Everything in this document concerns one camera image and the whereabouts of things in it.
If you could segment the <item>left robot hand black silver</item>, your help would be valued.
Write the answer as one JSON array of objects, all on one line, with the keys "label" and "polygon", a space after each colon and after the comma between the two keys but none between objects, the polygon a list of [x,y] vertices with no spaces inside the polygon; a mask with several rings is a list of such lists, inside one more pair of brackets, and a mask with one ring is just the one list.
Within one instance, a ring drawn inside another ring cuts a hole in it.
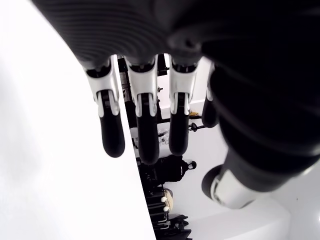
[{"label": "left robot hand black silver", "polygon": [[127,65],[140,159],[159,157],[157,58],[170,56],[169,149],[188,147],[199,60],[213,64],[202,122],[228,145],[202,191],[241,209],[320,159],[320,3],[317,0],[36,0],[82,65],[102,144],[125,149],[112,56]]}]

